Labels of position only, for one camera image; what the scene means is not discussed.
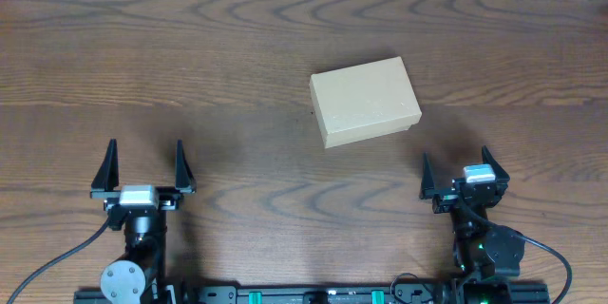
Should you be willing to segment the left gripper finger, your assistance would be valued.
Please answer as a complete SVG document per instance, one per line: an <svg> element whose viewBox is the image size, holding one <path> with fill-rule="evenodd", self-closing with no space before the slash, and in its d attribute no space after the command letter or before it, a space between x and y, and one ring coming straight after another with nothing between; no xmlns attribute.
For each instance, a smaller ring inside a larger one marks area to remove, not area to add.
<svg viewBox="0 0 608 304"><path fill-rule="evenodd" d="M197 184L187 162L182 140L177 141L175 160L175 188L177 190L196 190Z"/></svg>
<svg viewBox="0 0 608 304"><path fill-rule="evenodd" d="M104 160L91 183L92 191L113 191L119 185L118 145L116 139L108 143Z"/></svg>

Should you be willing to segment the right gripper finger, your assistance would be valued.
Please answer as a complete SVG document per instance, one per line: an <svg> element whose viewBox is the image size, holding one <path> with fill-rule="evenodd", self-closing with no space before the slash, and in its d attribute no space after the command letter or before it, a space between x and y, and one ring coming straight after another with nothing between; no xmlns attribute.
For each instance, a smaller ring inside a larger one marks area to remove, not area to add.
<svg viewBox="0 0 608 304"><path fill-rule="evenodd" d="M421 198L432 198L435 194L435 182L433 179L433 173L431 165L428 159L428 154L423 154L423 175L421 178L420 185L420 197Z"/></svg>
<svg viewBox="0 0 608 304"><path fill-rule="evenodd" d="M485 164L491 166L495 177L496 182L500 183L508 183L510 181L510 176L508 173L500 166L500 164L494 159L488 147L484 145L482 147L482 159Z"/></svg>

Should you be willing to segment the cardboard box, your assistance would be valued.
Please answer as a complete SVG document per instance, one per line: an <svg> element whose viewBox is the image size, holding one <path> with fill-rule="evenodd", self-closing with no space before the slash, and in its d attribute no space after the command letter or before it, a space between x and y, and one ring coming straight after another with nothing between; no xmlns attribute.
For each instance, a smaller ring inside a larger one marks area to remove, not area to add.
<svg viewBox="0 0 608 304"><path fill-rule="evenodd" d="M316 73L310 91L326 148L405 131L422 117L400 57Z"/></svg>

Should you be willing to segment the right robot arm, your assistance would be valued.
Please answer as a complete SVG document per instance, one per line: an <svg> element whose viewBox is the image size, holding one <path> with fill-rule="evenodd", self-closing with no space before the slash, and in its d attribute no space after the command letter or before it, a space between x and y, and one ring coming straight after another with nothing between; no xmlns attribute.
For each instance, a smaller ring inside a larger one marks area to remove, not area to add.
<svg viewBox="0 0 608 304"><path fill-rule="evenodd" d="M486 303L493 298L506 303L506 281L520 274L524 241L505 226L487 218L486 210L502 199L509 175L493 158L487 147L482 148L482 162L463 168L463 175L451 181L447 188L438 188L427 154L423 155L423 177L420 195L432 202L435 214L450 215L454 234L454 263L463 272L450 280L436 300L443 303Z"/></svg>

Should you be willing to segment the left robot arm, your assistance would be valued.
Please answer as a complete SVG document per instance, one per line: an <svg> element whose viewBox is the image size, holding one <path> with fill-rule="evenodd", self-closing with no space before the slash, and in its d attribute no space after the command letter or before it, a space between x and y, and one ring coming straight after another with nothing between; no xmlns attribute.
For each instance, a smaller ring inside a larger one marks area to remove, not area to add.
<svg viewBox="0 0 608 304"><path fill-rule="evenodd" d="M197 191L182 141L177 141L174 185L118 185L118 145L112 139L90 196L104 201L106 226L123 232L124 252L103 270L102 295L111 303L182 303L187 291L165 278L166 214Z"/></svg>

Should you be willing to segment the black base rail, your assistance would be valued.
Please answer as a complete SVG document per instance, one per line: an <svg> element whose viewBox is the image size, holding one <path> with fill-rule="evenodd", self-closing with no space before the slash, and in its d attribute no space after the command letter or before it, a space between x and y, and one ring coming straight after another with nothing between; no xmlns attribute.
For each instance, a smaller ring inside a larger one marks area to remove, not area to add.
<svg viewBox="0 0 608 304"><path fill-rule="evenodd" d="M398 303L517 303L534 304L550 301L543 283L473 283L460 288L456 284L406 281L388 287L278 287L237 288L206 286L188 289L169 287L157 297L144 295L143 303L194 304L398 304Z"/></svg>

